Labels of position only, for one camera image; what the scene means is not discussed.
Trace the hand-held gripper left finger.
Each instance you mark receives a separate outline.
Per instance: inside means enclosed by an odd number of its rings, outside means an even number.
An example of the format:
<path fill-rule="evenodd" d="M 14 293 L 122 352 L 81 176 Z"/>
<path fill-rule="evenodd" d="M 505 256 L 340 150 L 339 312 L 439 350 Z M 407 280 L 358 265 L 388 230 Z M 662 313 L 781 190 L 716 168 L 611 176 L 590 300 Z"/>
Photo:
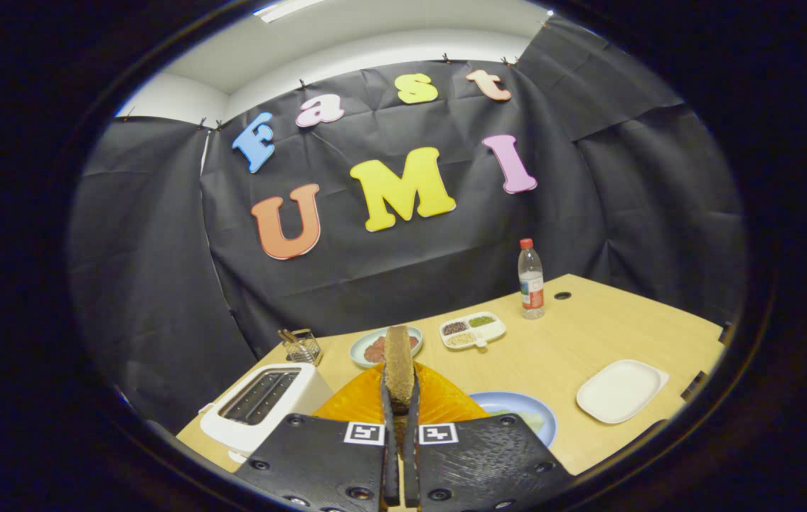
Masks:
<path fill-rule="evenodd" d="M 238 479 L 314 511 L 387 511 L 401 503 L 389 427 L 377 420 L 329 420 L 316 411 L 331 386 L 308 363 L 273 364 L 235 390 L 235 421 L 262 427 Z"/>

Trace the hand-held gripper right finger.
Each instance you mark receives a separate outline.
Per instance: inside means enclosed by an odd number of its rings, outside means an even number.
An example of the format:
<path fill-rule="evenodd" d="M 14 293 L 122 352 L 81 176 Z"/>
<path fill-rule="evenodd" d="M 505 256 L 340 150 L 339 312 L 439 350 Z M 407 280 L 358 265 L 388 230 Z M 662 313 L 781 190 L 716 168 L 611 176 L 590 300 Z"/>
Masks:
<path fill-rule="evenodd" d="M 517 415 L 419 423 L 425 380 L 414 376 L 403 443 L 403 503 L 417 511 L 523 511 L 576 480 Z"/>

